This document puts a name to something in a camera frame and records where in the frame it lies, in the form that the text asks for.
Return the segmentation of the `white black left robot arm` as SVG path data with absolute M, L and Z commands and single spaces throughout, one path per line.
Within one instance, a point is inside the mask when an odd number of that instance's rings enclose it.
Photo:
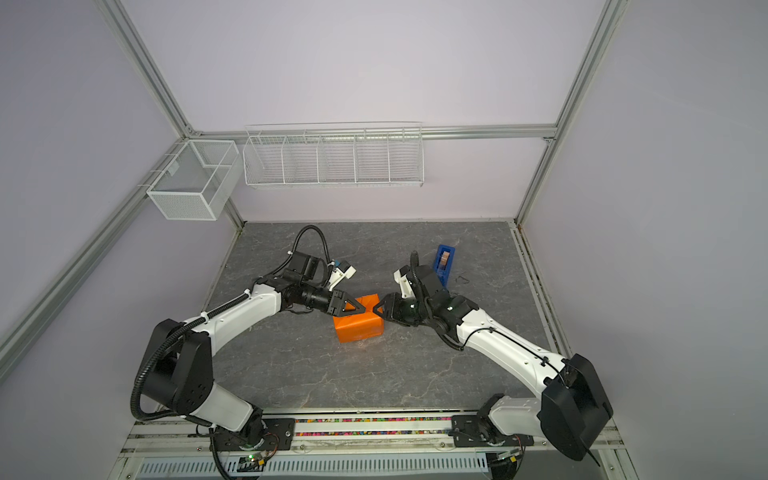
M 133 383 L 133 417 L 140 422 L 182 417 L 258 444 L 266 433 L 261 409 L 215 381 L 213 359 L 240 334 L 294 306 L 332 317 L 365 312 L 338 287 L 353 276 L 353 267 L 333 260 L 328 244 L 321 245 L 322 254 L 316 257 L 300 252 L 294 243 L 280 265 L 236 298 L 183 322 L 158 323 Z

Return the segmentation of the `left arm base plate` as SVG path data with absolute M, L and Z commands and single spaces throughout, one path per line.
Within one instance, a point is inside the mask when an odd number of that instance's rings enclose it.
M 257 418 L 238 432 L 217 427 L 213 442 L 224 452 L 285 451 L 291 448 L 295 426 L 295 419 L 290 417 Z

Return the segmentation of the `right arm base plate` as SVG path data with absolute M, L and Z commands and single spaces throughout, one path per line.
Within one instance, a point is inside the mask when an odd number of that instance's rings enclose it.
M 449 431 L 454 445 L 459 448 L 530 447 L 534 438 L 524 434 L 503 434 L 487 417 L 478 413 L 458 414 L 451 417 Z

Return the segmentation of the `orange wrapping paper sheet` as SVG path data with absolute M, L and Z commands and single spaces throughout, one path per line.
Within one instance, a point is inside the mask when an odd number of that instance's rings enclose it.
M 345 317 L 334 317 L 334 328 L 340 343 L 350 343 L 380 336 L 384 333 L 384 320 L 373 312 L 379 303 L 378 294 L 357 298 L 365 312 Z

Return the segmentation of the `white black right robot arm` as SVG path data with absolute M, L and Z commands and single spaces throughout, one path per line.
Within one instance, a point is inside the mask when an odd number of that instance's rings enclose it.
M 452 294 L 416 253 L 394 279 L 399 289 L 374 306 L 377 316 L 408 327 L 428 326 L 449 347 L 481 353 L 535 397 L 532 405 L 522 407 L 495 394 L 476 412 L 472 427 L 459 427 L 457 434 L 493 446 L 516 435 L 542 436 L 571 460 L 590 455 L 613 408 L 587 358 L 566 358 L 507 329 L 476 302 Z

